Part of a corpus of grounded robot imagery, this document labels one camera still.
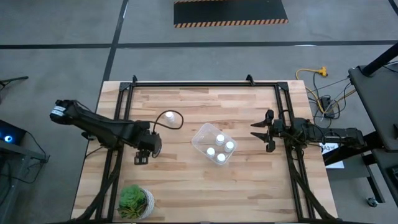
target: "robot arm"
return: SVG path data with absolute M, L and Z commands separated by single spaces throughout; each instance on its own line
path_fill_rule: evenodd
M 149 131 L 149 121 L 115 121 L 84 109 L 76 100 L 57 100 L 50 119 L 58 124 L 75 125 L 85 131 L 84 136 L 97 137 L 108 149 L 120 142 L 138 149 L 136 165 L 147 164 L 150 153 L 157 157 L 162 149 L 159 134 Z
M 306 148 L 310 142 L 326 142 L 344 144 L 347 147 L 360 149 L 366 146 L 362 132 L 356 128 L 320 128 L 314 125 L 310 120 L 304 118 L 294 118 L 290 127 L 284 127 L 281 119 L 274 119 L 274 112 L 268 110 L 264 121 L 252 124 L 258 128 L 268 127 L 268 131 L 263 133 L 251 133 L 255 137 L 268 143 L 267 152 L 275 150 L 275 141 L 273 137 L 288 139 L 291 146 Z

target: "black floor mat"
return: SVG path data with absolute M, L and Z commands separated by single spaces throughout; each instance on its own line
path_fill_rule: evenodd
M 286 24 L 281 0 L 192 0 L 174 2 L 174 27 Z

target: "wooden table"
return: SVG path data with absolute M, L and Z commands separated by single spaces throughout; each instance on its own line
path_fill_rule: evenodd
M 97 113 L 113 118 L 119 83 L 104 83 Z M 295 116 L 312 119 L 304 82 L 288 83 Z M 125 146 L 118 193 L 132 184 L 152 192 L 155 210 L 144 222 L 297 221 L 283 141 L 275 139 L 276 150 L 267 153 L 265 144 L 250 135 L 251 131 L 266 131 L 250 124 L 262 121 L 268 109 L 277 111 L 270 87 L 135 88 L 131 120 L 155 120 L 165 110 L 177 110 L 185 123 L 177 131 L 156 127 L 163 149 L 158 158 L 150 157 L 146 166 L 135 166 L 136 150 Z M 237 141 L 238 148 L 228 164 L 218 166 L 192 146 L 192 137 L 204 123 L 215 125 Z M 98 146 L 98 142 L 91 142 L 88 152 Z M 104 149 L 86 159 L 72 218 L 81 215 L 98 193 L 105 157 Z M 320 149 L 306 148 L 304 159 L 311 190 L 336 217 Z M 307 213 L 302 192 L 300 198 Z M 128 222 L 115 211 L 116 221 Z

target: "small white bottle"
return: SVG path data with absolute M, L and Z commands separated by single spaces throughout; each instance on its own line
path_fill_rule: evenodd
M 173 124 L 175 122 L 175 116 L 173 112 L 171 111 L 166 112 L 165 117 L 169 124 Z
M 217 135 L 216 138 L 216 145 L 217 146 L 222 146 L 224 144 L 224 136 L 222 134 Z
M 229 142 L 227 142 L 227 143 L 225 144 L 224 150 L 225 150 L 225 152 L 230 153 L 230 152 L 232 152 L 232 150 L 234 149 L 234 147 L 235 147 L 234 143 L 231 142 L 231 141 L 229 141 Z
M 208 148 L 206 151 L 206 155 L 210 158 L 213 158 L 215 154 L 216 154 L 216 151 L 212 147 Z
M 223 153 L 217 155 L 217 162 L 219 162 L 220 164 L 223 164 L 225 162 L 225 155 Z

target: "potted plant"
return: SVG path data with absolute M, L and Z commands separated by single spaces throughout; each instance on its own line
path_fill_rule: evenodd
M 155 207 L 154 196 L 138 185 L 122 189 L 118 212 L 122 218 L 142 220 L 148 217 Z

